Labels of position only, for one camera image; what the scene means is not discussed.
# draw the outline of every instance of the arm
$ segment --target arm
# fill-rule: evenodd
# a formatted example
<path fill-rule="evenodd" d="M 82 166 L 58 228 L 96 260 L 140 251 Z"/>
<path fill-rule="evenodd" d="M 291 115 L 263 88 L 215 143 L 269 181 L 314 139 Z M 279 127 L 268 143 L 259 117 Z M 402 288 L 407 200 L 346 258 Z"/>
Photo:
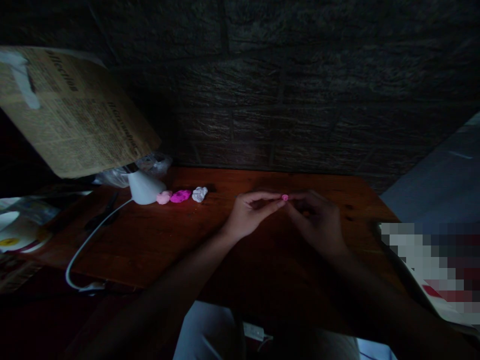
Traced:
<path fill-rule="evenodd" d="M 473 349 L 447 324 L 373 274 L 347 248 L 340 210 L 310 190 L 289 195 L 286 210 L 305 240 L 340 274 L 399 359 L 472 359 Z M 309 218 L 300 211 L 310 212 Z"/>
<path fill-rule="evenodd" d="M 281 194 L 250 192 L 235 200 L 222 229 L 169 269 L 117 315 L 81 354 L 81 359 L 154 355 L 182 324 L 185 314 L 224 257 L 285 202 Z M 274 200 L 261 207 L 260 200 Z"/>

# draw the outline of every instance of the textured wall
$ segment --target textured wall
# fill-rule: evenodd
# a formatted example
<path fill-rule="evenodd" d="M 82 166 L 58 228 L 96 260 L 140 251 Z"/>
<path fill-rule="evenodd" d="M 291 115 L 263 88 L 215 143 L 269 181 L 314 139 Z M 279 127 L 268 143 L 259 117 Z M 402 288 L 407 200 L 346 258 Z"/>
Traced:
<path fill-rule="evenodd" d="M 27 1 L 0 42 L 92 51 L 189 166 L 379 193 L 480 110 L 471 0 Z"/>

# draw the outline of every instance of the newspaper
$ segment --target newspaper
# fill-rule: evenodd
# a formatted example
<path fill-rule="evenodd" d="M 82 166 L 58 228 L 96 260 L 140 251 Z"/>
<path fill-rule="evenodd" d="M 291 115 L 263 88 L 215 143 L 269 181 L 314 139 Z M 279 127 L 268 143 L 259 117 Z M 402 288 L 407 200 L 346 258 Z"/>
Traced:
<path fill-rule="evenodd" d="M 0 46 L 0 107 L 61 178 L 124 166 L 161 143 L 102 62 L 80 51 Z"/>

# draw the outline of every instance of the hand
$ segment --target hand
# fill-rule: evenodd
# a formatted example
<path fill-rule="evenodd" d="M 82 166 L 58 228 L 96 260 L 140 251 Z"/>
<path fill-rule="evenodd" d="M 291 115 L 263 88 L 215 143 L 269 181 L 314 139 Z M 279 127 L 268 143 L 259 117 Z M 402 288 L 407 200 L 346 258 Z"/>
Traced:
<path fill-rule="evenodd" d="M 349 253 L 342 236 L 337 205 L 313 190 L 289 194 L 288 199 L 297 202 L 296 208 L 288 202 L 286 212 L 306 242 L 320 255 L 330 258 Z M 308 211 L 310 216 L 303 216 L 303 211 Z"/>
<path fill-rule="evenodd" d="M 282 194 L 266 191 L 247 192 L 236 197 L 233 209 L 222 231 L 235 241 L 254 232 L 269 215 L 285 205 Z M 262 207 L 262 200 L 275 200 Z"/>

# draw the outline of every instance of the clear plastic bag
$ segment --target clear plastic bag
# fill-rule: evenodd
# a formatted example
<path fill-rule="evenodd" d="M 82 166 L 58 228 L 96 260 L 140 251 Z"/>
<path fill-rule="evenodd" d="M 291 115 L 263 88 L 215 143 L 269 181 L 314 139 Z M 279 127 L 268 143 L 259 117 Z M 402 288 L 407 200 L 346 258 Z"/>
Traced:
<path fill-rule="evenodd" d="M 135 164 L 140 170 L 151 175 L 155 179 L 160 179 L 167 174 L 167 170 L 172 165 L 173 159 L 159 151 L 153 151 L 144 156 Z M 98 173 L 95 176 L 94 184 L 110 185 L 116 188 L 127 188 L 129 186 L 128 171 L 124 167 L 117 167 Z"/>

